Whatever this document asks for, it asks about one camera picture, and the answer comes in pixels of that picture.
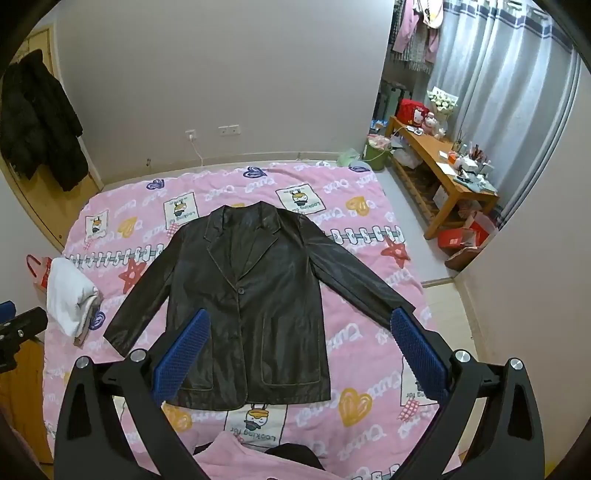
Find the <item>black leather jacket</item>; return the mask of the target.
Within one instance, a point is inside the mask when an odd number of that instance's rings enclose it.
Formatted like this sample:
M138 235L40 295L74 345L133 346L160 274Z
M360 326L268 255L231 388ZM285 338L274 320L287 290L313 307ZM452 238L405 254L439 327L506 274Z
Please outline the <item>black leather jacket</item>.
M128 354L159 310L179 327L199 310L211 334L172 402L228 411L329 400L322 286L382 327L414 307L304 215L259 202L183 225L105 330Z

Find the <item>folded white clothes stack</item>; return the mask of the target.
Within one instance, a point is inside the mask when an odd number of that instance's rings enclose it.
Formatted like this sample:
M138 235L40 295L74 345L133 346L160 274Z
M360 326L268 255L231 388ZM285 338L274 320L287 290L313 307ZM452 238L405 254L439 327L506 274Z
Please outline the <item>folded white clothes stack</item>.
M103 300L101 291L70 260L51 262L47 282L47 312L64 335L81 347Z

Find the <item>hanging pink clothes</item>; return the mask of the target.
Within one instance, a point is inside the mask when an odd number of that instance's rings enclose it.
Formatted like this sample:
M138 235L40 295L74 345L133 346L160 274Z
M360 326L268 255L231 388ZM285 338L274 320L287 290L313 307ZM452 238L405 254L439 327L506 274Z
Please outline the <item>hanging pink clothes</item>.
M439 50L444 2L394 1L389 52L406 69L430 75Z

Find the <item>red gift bag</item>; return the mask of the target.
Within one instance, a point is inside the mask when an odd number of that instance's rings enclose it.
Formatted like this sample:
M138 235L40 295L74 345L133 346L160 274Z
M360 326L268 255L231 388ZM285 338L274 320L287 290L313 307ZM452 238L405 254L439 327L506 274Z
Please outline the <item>red gift bag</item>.
M31 254L26 256L26 265L32 276L33 285L41 292L47 291L51 263L50 257L37 258Z

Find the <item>pink patterned bed blanket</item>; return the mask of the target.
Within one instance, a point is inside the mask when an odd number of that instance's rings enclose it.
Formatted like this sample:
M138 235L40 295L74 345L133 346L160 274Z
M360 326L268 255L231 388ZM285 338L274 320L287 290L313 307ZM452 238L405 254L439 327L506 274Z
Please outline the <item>pink patterned bed blanket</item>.
M50 323L44 342L43 417L49 436L75 360L116 359L104 331L133 284L182 224L222 205L259 201L305 213L413 303L422 323L431 311L408 244L374 172L328 162L270 163L177 177L158 176L92 197L71 228L64 253L102 293L100 308L81 346ZM304 444L325 469L345 478L387 479L401 465L437 406L422 393L391 333L329 288L322 290L332 393L328 401L290 406L247 404L233 411L163 410L186 446L221 432L266 450Z

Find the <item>red box under desk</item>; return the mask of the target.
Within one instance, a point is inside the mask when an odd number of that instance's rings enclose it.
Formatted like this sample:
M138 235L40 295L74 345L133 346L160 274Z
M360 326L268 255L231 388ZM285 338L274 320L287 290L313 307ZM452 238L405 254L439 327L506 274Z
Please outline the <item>red box under desk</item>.
M464 248L480 247L490 233L480 224L473 223L469 227L454 228L442 231L437 238L438 247L448 255L453 255Z

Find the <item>wooden desk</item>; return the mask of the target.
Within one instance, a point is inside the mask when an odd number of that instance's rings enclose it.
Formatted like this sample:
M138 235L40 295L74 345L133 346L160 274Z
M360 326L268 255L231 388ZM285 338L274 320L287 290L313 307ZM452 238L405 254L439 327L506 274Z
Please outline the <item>wooden desk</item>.
M440 230L457 228L463 224L459 216L459 202L476 201L484 214L489 214L497 205L497 194L473 192L442 169L444 162L440 153L450 151L452 143L449 140L438 140L425 134L416 135L408 131L396 116L390 117L386 135L402 137L407 142L410 153L422 160L415 169L402 165L396 158L393 159L393 164L427 223L424 232L427 240L434 239Z

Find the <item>black coat hanging on door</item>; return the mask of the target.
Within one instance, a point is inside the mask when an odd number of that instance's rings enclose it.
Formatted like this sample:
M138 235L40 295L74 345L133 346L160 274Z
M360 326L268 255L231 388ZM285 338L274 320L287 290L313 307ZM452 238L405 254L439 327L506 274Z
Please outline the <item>black coat hanging on door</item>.
M8 66L1 92L1 154L31 179L46 166L65 192L89 174L79 138L83 127L61 83L37 49Z

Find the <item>green bucket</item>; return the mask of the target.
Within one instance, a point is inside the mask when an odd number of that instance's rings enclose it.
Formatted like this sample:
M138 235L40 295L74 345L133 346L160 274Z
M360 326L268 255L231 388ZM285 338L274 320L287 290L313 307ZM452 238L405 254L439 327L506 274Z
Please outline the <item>green bucket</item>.
M363 161L374 171L385 169L391 159L391 140L383 135L369 134L363 150Z

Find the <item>red plush toy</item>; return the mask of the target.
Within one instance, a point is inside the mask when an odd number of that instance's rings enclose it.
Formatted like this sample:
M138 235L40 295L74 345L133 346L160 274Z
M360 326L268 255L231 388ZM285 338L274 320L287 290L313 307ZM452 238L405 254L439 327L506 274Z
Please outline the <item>red plush toy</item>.
M405 125L421 127L429 113L429 108L423 103L413 99L403 99L398 107L396 117Z

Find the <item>white flower bouquet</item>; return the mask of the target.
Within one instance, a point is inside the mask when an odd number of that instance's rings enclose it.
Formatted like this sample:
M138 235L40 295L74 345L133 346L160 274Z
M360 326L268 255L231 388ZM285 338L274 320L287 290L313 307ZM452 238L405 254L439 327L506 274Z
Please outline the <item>white flower bouquet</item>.
M458 96L450 94L438 87L428 90L427 96L431 103L431 110L439 121L447 120L454 113L459 102Z

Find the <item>grey striped curtain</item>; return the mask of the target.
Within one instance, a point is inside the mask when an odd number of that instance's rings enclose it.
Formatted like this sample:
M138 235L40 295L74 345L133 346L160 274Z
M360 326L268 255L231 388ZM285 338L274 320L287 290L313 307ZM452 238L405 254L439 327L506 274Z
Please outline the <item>grey striped curtain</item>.
M458 97L451 139L483 149L506 223L541 177L569 119L583 63L533 1L447 1L429 84Z

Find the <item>wall power socket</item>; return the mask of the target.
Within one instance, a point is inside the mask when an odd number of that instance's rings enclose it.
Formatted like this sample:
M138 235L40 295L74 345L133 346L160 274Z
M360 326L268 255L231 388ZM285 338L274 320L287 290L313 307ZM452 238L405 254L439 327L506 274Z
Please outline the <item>wall power socket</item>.
M240 130L240 126L238 124L229 126L219 126L218 133L221 136L235 136L242 133L242 130Z

